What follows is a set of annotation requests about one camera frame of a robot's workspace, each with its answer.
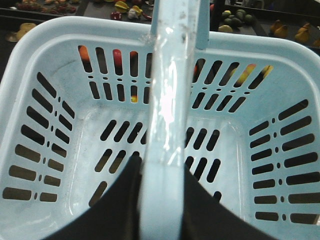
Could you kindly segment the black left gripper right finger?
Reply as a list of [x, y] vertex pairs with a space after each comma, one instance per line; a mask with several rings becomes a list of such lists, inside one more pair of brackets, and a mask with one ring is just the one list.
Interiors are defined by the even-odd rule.
[[273, 240], [229, 211], [184, 168], [182, 240]]

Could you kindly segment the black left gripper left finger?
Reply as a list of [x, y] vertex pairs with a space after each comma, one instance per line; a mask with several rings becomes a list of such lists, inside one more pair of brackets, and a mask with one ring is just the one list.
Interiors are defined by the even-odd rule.
[[138, 240], [139, 156], [129, 158], [121, 174], [89, 210], [51, 235], [52, 240]]

